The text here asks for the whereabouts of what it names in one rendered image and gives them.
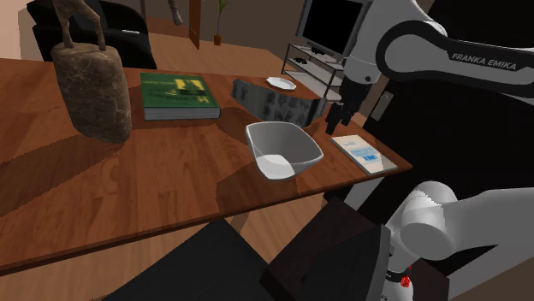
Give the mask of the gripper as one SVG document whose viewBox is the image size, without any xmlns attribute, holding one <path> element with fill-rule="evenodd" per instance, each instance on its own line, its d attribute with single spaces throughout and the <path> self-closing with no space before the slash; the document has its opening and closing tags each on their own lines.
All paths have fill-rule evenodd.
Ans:
<svg viewBox="0 0 534 301">
<path fill-rule="evenodd" d="M 337 124 L 347 126 L 352 120 L 353 115 L 359 110 L 371 89 L 371 84 L 360 84 L 349 78 L 344 78 L 340 86 L 340 96 L 342 106 L 338 103 L 332 103 L 325 121 L 327 123 L 325 132 L 332 135 Z"/>
</svg>

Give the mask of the white book with blue print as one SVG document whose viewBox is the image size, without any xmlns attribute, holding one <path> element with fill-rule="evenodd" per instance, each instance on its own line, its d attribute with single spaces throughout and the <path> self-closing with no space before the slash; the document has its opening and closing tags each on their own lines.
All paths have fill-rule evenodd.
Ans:
<svg viewBox="0 0 534 301">
<path fill-rule="evenodd" d="M 359 135 L 332 137 L 331 142 L 368 175 L 397 169 L 397 165 Z"/>
</svg>

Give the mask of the grey patterned curved box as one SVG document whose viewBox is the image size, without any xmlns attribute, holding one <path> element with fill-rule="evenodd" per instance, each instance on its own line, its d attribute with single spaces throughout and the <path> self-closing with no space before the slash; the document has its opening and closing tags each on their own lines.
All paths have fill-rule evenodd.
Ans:
<svg viewBox="0 0 534 301">
<path fill-rule="evenodd" d="M 302 99 L 243 80 L 234 80 L 230 96 L 251 115 L 262 121 L 284 121 L 307 127 L 321 117 L 327 103 L 324 98 Z"/>
</svg>

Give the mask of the grey square bowl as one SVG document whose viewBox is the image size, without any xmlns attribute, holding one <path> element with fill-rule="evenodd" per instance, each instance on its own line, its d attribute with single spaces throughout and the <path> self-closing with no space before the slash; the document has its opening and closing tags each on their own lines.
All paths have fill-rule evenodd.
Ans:
<svg viewBox="0 0 534 301">
<path fill-rule="evenodd" d="M 323 159 L 317 142 L 290 122 L 261 121 L 246 126 L 254 162 L 268 180 L 286 180 Z"/>
</svg>

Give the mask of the small white plate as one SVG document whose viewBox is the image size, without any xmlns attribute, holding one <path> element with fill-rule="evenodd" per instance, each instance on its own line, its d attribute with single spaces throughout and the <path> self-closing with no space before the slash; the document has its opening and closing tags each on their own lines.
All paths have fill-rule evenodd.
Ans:
<svg viewBox="0 0 534 301">
<path fill-rule="evenodd" d="M 294 91 L 297 87 L 295 83 L 290 80 L 281 78 L 281 77 L 268 77 L 266 82 L 275 88 L 284 90 L 284 91 Z"/>
</svg>

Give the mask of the television stand with television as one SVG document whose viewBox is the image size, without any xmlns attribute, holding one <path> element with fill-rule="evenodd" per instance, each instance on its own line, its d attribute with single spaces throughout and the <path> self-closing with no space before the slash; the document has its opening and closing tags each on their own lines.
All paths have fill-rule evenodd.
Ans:
<svg viewBox="0 0 534 301">
<path fill-rule="evenodd" d="M 344 77 L 344 62 L 355 46 L 359 29 L 374 0 L 305 0 L 296 36 L 304 45 L 289 44 L 285 64 L 296 69 L 282 68 L 282 73 L 299 81 L 329 102 L 338 102 L 337 90 Z"/>
</svg>

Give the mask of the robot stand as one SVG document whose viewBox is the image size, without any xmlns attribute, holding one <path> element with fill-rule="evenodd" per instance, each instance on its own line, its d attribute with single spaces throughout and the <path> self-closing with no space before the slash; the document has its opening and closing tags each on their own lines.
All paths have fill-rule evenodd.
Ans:
<svg viewBox="0 0 534 301">
<path fill-rule="evenodd" d="M 390 231 L 329 201 L 268 264 L 260 283 L 275 301 L 394 301 L 383 293 Z"/>
</svg>

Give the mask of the potted plant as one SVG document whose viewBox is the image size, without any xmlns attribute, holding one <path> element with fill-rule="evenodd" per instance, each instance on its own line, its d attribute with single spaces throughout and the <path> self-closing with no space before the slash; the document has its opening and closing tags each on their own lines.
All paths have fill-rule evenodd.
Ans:
<svg viewBox="0 0 534 301">
<path fill-rule="evenodd" d="M 220 22 L 223 11 L 228 7 L 232 0 L 214 0 L 217 6 L 217 30 L 214 34 L 214 45 L 220 46 L 222 44 L 222 36 L 220 35 Z"/>
</svg>

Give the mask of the green book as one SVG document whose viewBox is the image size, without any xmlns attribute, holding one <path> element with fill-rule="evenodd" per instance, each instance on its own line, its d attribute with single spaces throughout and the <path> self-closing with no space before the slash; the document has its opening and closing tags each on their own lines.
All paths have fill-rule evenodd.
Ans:
<svg viewBox="0 0 534 301">
<path fill-rule="evenodd" d="M 218 119 L 221 108 L 198 75 L 141 73 L 146 121 Z"/>
</svg>

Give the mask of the brown wooden table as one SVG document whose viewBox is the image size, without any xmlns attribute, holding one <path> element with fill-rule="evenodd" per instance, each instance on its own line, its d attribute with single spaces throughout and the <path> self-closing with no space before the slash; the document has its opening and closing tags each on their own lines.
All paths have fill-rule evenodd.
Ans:
<svg viewBox="0 0 534 301">
<path fill-rule="evenodd" d="M 307 128 L 323 159 L 267 180 L 232 76 L 205 75 L 218 119 L 147 121 L 140 75 L 125 72 L 131 135 L 108 144 L 73 128 L 51 63 L 0 58 L 0 276 L 368 180 L 324 119 Z"/>
</svg>

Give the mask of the brown stone horse statue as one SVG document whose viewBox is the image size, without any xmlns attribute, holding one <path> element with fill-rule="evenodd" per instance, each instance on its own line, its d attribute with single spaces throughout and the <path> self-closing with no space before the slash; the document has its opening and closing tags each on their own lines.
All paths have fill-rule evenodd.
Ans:
<svg viewBox="0 0 534 301">
<path fill-rule="evenodd" d="M 122 144 L 132 130 L 128 85 L 118 51 L 107 48 L 99 15 L 84 0 L 52 0 L 62 42 L 50 51 L 57 83 L 74 128 L 107 143 Z M 96 44 L 75 43 L 69 18 L 85 16 L 95 27 Z"/>
</svg>

